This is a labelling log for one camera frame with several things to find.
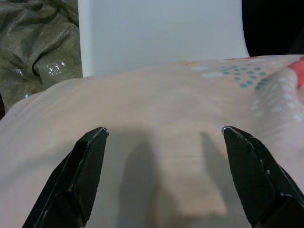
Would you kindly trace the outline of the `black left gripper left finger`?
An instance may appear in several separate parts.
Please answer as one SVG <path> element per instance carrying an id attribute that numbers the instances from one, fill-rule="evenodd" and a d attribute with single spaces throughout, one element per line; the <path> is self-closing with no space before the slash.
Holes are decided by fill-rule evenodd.
<path id="1" fill-rule="evenodd" d="M 90 218 L 100 182 L 109 132 L 97 127 L 85 133 L 52 171 L 25 228 L 83 228 Z"/>

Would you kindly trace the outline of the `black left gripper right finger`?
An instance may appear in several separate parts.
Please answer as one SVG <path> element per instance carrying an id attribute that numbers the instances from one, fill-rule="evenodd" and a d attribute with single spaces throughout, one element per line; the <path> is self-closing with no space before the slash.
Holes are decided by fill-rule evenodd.
<path id="1" fill-rule="evenodd" d="M 261 141 L 233 126 L 222 128 L 232 179 L 253 228 L 302 228 L 304 194 Z"/>

